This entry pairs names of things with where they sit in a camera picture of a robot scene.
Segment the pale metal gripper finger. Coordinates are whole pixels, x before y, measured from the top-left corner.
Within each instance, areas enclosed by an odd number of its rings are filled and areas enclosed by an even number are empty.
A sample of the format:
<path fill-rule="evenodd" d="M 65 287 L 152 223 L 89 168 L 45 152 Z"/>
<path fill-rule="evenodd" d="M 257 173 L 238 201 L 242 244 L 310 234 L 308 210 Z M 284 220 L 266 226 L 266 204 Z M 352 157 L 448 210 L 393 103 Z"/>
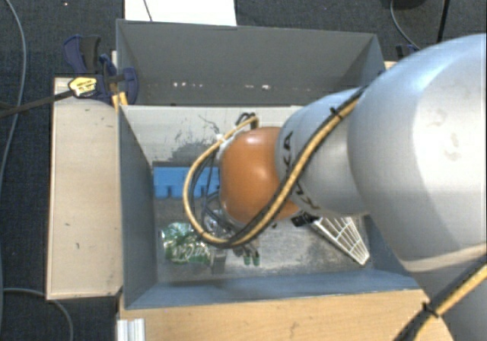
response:
<path fill-rule="evenodd" d="M 226 250 L 216 250 L 212 254 L 212 274 L 224 274 L 226 259 Z"/>

